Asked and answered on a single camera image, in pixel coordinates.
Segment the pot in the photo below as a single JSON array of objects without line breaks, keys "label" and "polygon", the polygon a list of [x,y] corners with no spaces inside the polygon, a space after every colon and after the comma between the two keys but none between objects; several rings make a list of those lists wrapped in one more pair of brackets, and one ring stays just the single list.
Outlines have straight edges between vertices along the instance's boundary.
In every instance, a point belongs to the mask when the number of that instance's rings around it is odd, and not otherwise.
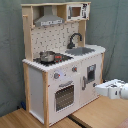
[{"label": "pot", "polygon": [[53,51],[40,52],[40,59],[43,62],[52,62],[55,59],[55,52]]}]

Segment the stovetop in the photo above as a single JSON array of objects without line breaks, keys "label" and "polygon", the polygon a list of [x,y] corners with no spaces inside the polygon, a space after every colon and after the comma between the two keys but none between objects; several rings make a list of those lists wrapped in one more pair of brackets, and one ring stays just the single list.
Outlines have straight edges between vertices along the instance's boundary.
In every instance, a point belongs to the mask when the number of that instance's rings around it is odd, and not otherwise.
[{"label": "stovetop", "polygon": [[55,61],[52,61],[52,62],[43,62],[43,61],[41,61],[40,58],[33,59],[33,61],[37,62],[41,65],[44,65],[46,67],[49,67],[49,66],[52,66],[52,65],[55,65],[55,64],[62,63],[64,61],[73,59],[73,57],[70,57],[70,56],[67,56],[67,55],[63,55],[63,54],[59,54],[59,55],[62,56],[62,58],[60,60],[55,60]]}]

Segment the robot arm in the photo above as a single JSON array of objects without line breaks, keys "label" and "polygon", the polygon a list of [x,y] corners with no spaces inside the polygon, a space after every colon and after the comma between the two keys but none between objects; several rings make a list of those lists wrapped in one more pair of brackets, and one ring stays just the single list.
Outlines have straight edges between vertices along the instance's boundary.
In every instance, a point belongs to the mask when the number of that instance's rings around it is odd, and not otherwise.
[{"label": "robot arm", "polygon": [[96,85],[95,90],[98,94],[107,96],[110,99],[128,100],[128,83],[118,79]]}]

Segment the wooden play kitchen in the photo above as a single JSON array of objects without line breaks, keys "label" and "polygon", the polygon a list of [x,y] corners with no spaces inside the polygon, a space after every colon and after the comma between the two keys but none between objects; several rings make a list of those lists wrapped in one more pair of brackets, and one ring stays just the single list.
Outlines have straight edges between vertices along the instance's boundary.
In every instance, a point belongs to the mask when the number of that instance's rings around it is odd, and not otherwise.
[{"label": "wooden play kitchen", "polygon": [[90,2],[22,5],[26,108],[46,128],[98,98],[105,49],[85,45]]}]

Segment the table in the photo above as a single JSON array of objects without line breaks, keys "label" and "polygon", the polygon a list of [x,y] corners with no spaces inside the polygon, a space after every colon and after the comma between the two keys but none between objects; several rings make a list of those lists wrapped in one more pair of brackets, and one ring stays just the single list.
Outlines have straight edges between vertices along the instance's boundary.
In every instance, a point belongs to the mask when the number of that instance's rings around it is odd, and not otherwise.
[{"label": "table", "polygon": [[71,117],[87,128],[115,128],[128,118],[128,100],[100,96]]},{"label": "table", "polygon": [[[44,128],[32,115],[19,109],[0,118],[0,128]],[[81,128],[69,118],[64,118],[50,128]]]}]

